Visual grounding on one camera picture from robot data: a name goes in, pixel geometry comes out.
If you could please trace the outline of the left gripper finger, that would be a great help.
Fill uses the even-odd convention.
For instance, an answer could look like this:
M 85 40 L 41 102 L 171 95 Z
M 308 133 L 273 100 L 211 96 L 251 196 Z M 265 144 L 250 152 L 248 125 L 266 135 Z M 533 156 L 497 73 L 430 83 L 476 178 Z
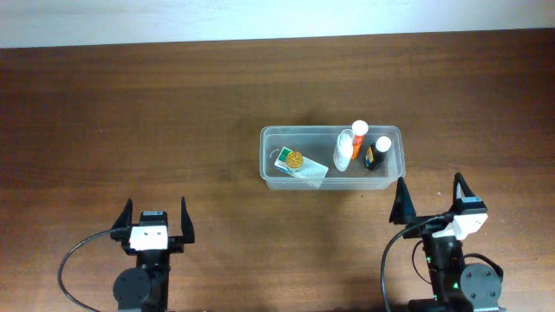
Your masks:
M 115 220 L 110 237 L 128 238 L 132 227 L 133 201 L 129 198 L 120 216 Z
M 190 215 L 186 208 L 186 199 L 184 197 L 181 198 L 181 217 L 180 217 L 180 226 L 182 231 L 182 240 L 184 244 L 194 244 L 195 243 L 195 233 L 193 222 L 190 218 Z

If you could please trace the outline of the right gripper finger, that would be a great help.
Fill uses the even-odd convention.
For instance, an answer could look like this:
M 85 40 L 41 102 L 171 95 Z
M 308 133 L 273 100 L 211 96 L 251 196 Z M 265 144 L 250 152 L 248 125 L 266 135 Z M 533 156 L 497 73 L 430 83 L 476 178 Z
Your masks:
M 457 172 L 454 175 L 454 191 L 452 211 L 454 212 L 475 212 L 477 208 L 476 197 L 470 190 L 462 174 Z
M 393 224 L 413 224 L 417 219 L 408 186 L 403 177 L 397 180 L 395 199 L 389 216 Z

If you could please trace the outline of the dark brown syrup bottle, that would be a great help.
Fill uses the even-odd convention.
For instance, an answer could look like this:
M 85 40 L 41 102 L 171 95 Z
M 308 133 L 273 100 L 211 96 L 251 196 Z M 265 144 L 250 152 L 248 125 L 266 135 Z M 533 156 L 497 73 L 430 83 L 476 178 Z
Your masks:
M 375 170 L 380 167 L 391 146 L 392 140 L 388 136 L 381 136 L 372 143 L 364 157 L 366 168 L 368 170 Z

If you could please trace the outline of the white spray bottle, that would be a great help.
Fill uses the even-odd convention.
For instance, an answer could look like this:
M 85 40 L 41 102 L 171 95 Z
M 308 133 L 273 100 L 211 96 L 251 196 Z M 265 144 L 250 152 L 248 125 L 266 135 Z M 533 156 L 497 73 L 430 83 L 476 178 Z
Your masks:
M 354 152 L 355 134 L 351 129 L 342 130 L 337 136 L 333 161 L 339 172 L 345 172 Z

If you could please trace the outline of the orange tube white cap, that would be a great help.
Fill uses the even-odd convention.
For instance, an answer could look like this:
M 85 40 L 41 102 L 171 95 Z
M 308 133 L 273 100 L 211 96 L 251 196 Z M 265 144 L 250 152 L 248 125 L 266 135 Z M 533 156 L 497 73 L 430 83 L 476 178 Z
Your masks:
M 364 136 L 369 130 L 369 125 L 364 120 L 356 120 L 352 123 L 351 129 L 354 133 L 353 154 L 351 159 L 354 160 L 356 159 L 360 151 L 361 145 L 364 140 Z

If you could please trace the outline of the white Panadol box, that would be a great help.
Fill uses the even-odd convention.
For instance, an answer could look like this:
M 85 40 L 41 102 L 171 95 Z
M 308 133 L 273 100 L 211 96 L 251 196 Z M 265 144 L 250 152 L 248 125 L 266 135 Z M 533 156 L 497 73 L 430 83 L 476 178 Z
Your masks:
M 329 171 L 329 168 L 304 156 L 304 164 L 297 170 L 291 170 L 285 164 L 285 158 L 291 151 L 294 150 L 284 146 L 279 152 L 277 159 L 274 162 L 274 166 L 281 172 L 284 172 L 295 179 L 301 179 L 301 181 L 305 184 L 319 189 L 323 183 L 323 179 Z

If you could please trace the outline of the gold-lid balm jar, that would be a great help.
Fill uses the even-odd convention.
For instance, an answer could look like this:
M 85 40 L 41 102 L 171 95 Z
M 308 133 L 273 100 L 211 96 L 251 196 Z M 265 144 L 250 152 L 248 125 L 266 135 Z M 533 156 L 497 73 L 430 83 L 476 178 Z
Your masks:
M 285 158 L 285 164 L 291 170 L 297 170 L 304 164 L 304 156 L 298 151 L 291 151 Z

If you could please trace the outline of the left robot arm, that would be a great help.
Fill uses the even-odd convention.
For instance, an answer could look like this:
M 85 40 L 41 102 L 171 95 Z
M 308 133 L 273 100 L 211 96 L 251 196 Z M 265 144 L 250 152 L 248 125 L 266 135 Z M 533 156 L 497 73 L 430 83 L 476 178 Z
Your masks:
M 137 224 L 132 222 L 133 201 L 129 199 L 112 226 L 110 238 L 124 252 L 136 258 L 133 268 L 121 272 L 114 281 L 113 295 L 119 311 L 164 312 L 168 307 L 170 256 L 180 254 L 195 242 L 193 222 L 180 200 L 179 236 L 169 234 L 165 211 L 144 211 Z

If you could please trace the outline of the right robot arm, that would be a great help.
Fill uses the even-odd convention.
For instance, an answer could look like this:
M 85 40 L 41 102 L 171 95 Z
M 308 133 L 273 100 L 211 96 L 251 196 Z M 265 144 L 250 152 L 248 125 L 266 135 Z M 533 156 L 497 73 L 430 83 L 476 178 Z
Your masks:
M 485 202 L 469 188 L 461 173 L 454 175 L 451 207 L 437 215 L 419 216 L 403 178 L 396 184 L 389 222 L 404 229 L 385 247 L 381 260 L 381 292 L 387 311 L 391 310 L 385 285 L 388 253 L 399 239 L 417 238 L 423 247 L 433 297 L 413 299 L 403 307 L 411 312 L 502 311 L 504 270 L 488 257 L 463 252 L 462 241 L 477 232 L 487 220 Z

